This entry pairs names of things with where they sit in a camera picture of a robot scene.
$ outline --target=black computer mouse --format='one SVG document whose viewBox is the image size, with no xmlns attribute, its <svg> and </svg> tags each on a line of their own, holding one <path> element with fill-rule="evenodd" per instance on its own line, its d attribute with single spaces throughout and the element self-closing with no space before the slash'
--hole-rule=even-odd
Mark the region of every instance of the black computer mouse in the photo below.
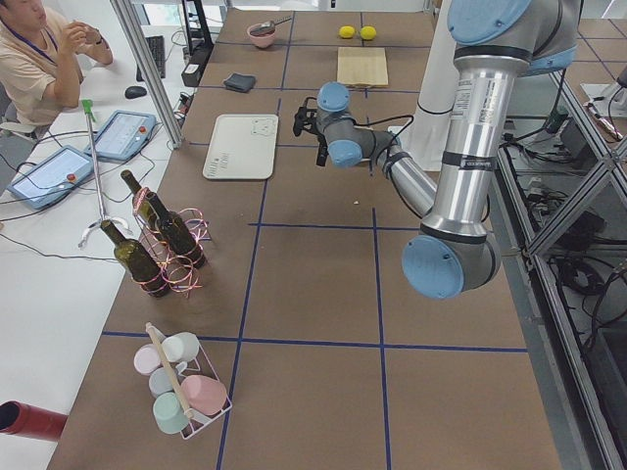
<svg viewBox="0 0 627 470">
<path fill-rule="evenodd" d="M 139 98 L 140 96 L 146 96 L 147 93 L 146 88 L 143 86 L 133 85 L 126 88 L 126 91 L 124 91 L 124 97 L 128 100 L 132 100 L 134 98 Z"/>
</svg>

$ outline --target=wooden cutting board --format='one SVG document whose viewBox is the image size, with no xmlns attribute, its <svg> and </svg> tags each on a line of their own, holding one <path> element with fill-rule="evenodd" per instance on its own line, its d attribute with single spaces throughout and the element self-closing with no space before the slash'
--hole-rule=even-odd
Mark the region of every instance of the wooden cutting board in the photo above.
<svg viewBox="0 0 627 470">
<path fill-rule="evenodd" d="M 346 86 L 388 86 L 388 64 L 382 47 L 339 47 L 337 81 Z"/>
</svg>

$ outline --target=man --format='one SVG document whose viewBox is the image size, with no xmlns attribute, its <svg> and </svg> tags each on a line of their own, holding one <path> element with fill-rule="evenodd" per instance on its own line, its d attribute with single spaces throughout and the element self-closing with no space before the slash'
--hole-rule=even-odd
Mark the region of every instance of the man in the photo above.
<svg viewBox="0 0 627 470">
<path fill-rule="evenodd" d="M 98 29 L 69 23 L 41 0 L 0 0 L 0 81 L 18 120 L 46 126 L 78 106 L 82 73 L 76 54 L 108 65 L 113 54 Z"/>
</svg>

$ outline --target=yellow ball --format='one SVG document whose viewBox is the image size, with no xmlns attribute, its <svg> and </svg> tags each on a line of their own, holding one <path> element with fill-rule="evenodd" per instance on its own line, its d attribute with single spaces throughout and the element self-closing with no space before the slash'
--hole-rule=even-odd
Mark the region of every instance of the yellow ball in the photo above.
<svg viewBox="0 0 627 470">
<path fill-rule="evenodd" d="M 355 29 L 352 26 L 340 27 L 340 37 L 342 39 L 350 39 L 355 35 Z"/>
<path fill-rule="evenodd" d="M 364 26 L 360 31 L 360 36 L 364 41 L 371 41 L 376 36 L 376 29 L 373 26 Z"/>
</svg>

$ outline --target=white desk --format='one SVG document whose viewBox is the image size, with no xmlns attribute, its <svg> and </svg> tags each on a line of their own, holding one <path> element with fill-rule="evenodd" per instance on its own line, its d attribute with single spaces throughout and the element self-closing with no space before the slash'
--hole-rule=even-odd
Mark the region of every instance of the white desk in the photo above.
<svg viewBox="0 0 627 470">
<path fill-rule="evenodd" d="M 162 34 L 166 50 L 176 28 L 146 27 L 148 35 Z M 102 125 L 118 109 L 156 114 L 150 96 L 126 100 L 127 86 L 135 81 L 135 62 L 130 49 L 123 47 L 124 38 L 112 43 L 115 62 L 96 67 L 89 72 L 81 86 L 81 99 L 94 102 L 97 119 L 94 128 Z M 180 78 L 182 70 L 181 47 L 172 46 L 164 86 L 174 106 L 179 92 L 192 93 Z M 63 112 L 51 127 L 61 133 L 86 129 L 81 108 Z M 64 145 L 82 149 L 87 137 L 60 137 Z M 59 148 L 54 140 L 40 144 L 30 157 L 41 162 Z M 120 178 L 120 172 L 129 168 L 139 177 L 154 163 L 155 167 L 143 181 L 153 189 L 159 187 L 168 164 L 171 146 L 167 134 L 161 130 L 144 149 L 147 157 L 137 156 L 128 164 L 114 169 L 114 164 L 101 164 L 102 185 L 113 199 L 129 194 Z M 92 181 L 85 186 L 95 188 Z M 0 201 L 14 198 L 6 193 Z M 114 203 L 105 200 L 109 215 L 125 218 L 138 234 L 132 218 L 131 202 Z M 0 206 L 0 219 L 30 213 L 23 203 Z M 81 250 L 77 247 L 82 231 L 99 218 L 98 202 L 93 191 L 74 190 L 58 206 L 40 214 L 5 223 L 2 233 L 22 243 L 36 247 L 47 254 L 112 258 L 113 245 L 100 230 L 94 231 Z M 2 386 L 0 403 L 17 400 L 51 410 L 69 413 L 89 364 L 103 324 L 109 314 L 123 276 L 116 262 L 85 259 L 44 258 L 33 251 L 0 238 L 0 284 L 2 285 L 2 313 L 0 323 L 0 365 Z M 0 468 L 40 470 L 46 468 L 56 444 L 19 436 L 0 435 Z"/>
</svg>

